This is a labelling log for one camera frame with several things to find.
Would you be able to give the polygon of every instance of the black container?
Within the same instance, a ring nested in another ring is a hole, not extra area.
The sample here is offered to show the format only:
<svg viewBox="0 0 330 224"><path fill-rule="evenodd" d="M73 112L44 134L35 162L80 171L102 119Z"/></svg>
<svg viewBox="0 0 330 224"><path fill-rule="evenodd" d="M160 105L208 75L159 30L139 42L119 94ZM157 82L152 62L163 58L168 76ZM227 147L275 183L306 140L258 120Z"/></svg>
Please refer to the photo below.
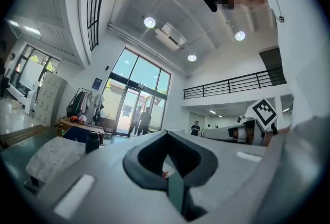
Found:
<svg viewBox="0 0 330 224"><path fill-rule="evenodd" d="M100 139L98 133L89 133L86 139L85 152L90 153L100 147Z"/></svg>

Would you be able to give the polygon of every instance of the air conditioner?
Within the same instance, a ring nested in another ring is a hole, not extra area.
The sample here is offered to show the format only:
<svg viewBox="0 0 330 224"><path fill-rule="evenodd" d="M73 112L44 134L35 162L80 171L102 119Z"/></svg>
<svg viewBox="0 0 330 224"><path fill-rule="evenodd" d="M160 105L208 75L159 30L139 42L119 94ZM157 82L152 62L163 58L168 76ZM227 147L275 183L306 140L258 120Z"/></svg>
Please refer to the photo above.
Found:
<svg viewBox="0 0 330 224"><path fill-rule="evenodd" d="M180 48L187 40L170 23L166 23L163 28L156 29L156 39L161 41L166 47L175 51Z"/></svg>

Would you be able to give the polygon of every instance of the round ceiling light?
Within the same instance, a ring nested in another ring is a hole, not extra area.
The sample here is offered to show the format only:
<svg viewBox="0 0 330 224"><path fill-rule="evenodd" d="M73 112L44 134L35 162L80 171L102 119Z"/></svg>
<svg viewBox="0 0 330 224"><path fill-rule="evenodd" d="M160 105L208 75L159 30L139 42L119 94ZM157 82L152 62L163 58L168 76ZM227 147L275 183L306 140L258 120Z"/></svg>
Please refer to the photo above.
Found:
<svg viewBox="0 0 330 224"><path fill-rule="evenodd" d="M156 21L153 18L148 17L144 20L144 24L148 28L153 28L156 26Z"/></svg>
<svg viewBox="0 0 330 224"><path fill-rule="evenodd" d="M189 55L188 60L189 61L196 61L197 57L195 55Z"/></svg>
<svg viewBox="0 0 330 224"><path fill-rule="evenodd" d="M243 31L239 31L235 34L235 39L238 41L244 40L245 39L245 33Z"/></svg>

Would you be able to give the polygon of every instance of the black camera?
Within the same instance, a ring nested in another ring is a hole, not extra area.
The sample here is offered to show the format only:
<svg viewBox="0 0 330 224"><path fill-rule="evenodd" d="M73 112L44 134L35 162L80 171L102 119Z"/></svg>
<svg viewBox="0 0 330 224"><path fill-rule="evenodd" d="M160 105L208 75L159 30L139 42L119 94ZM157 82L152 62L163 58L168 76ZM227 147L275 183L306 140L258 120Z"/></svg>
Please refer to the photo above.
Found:
<svg viewBox="0 0 330 224"><path fill-rule="evenodd" d="M212 12L216 12L218 10L218 4L216 0L204 0L207 6L211 9Z"/></svg>

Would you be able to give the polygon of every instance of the glass door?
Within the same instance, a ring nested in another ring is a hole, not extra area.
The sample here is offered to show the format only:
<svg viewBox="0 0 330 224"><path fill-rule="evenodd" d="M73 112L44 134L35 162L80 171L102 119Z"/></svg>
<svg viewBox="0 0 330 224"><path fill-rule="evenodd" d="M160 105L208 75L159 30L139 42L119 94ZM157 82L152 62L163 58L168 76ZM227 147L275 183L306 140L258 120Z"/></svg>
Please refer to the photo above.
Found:
<svg viewBox="0 0 330 224"><path fill-rule="evenodd" d="M117 135L129 136L128 132L130 123L133 122L134 113L137 107L139 97L139 90L127 88L118 119L116 132Z"/></svg>

